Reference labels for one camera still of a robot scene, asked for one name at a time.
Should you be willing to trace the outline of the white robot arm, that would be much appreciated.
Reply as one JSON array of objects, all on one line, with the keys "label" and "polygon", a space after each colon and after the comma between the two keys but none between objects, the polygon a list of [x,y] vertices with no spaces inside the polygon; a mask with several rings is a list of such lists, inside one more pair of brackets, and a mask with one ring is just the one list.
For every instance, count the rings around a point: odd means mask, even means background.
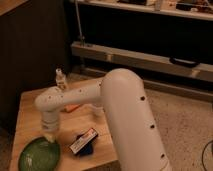
[{"label": "white robot arm", "polygon": [[143,80],[128,69],[61,91],[54,86],[35,99],[46,132],[59,128],[59,110],[68,104],[103,107],[122,171],[172,171],[150,108]]}]

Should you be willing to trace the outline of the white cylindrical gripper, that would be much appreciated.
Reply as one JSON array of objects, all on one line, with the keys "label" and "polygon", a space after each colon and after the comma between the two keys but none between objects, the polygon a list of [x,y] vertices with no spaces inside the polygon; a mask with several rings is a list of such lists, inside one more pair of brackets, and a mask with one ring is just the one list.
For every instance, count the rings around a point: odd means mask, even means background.
[{"label": "white cylindrical gripper", "polygon": [[41,117],[41,125],[44,132],[44,137],[51,143],[55,142],[55,136],[53,134],[59,130],[60,117],[58,112],[43,112]]}]

